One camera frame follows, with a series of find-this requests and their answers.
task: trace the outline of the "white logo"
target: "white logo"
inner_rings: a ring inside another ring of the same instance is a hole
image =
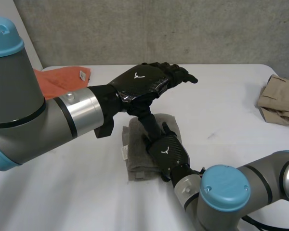
[[[137,72],[135,73],[135,77],[134,78],[144,78],[145,76],[138,76]]]
[[[169,151],[169,147],[167,147],[167,150],[166,150],[166,151],[161,152],[161,153],[166,153],[166,154],[168,154],[168,151]]]

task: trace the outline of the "black cable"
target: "black cable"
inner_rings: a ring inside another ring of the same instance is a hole
[[[269,226],[269,225],[265,225],[262,224],[256,220],[254,220],[253,218],[249,217],[249,216],[244,216],[242,217],[242,220],[254,225],[257,229],[259,230],[267,230],[267,231],[289,231],[289,229],[284,229],[284,228],[278,228],[278,227],[273,227],[273,226]]]

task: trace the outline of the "orange cloth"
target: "orange cloth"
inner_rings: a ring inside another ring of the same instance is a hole
[[[85,73],[85,81],[80,78],[80,71]],[[39,87],[46,100],[88,86],[91,70],[80,66],[68,66],[51,71],[34,70]]]

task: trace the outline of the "folded towel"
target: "folded towel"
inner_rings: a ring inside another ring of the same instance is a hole
[[[180,130],[175,117],[167,114],[156,114],[154,116],[161,129],[162,123],[166,122],[169,128],[177,134],[181,142]],[[127,148],[126,167],[129,180],[149,180],[160,176],[160,170],[155,161],[146,152],[145,144],[142,140],[143,134],[147,135],[144,127],[136,117],[130,120],[128,127],[123,127],[122,142],[123,146]]]
[[[257,102],[267,123],[289,124],[289,80],[272,75]]]
[[[34,70],[46,100],[88,86],[91,70],[80,66],[62,67],[50,71]]]

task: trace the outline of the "gray towel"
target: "gray towel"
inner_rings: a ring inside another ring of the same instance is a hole
[[[166,122],[169,128],[177,134],[179,141],[182,142],[175,117],[168,114],[156,114],[154,116],[161,129],[162,123]],[[149,180],[160,176],[160,170],[156,163],[145,150],[145,144],[142,140],[143,134],[147,135],[136,117],[130,120],[129,127],[123,127],[123,146],[128,145],[126,167],[129,180]]]

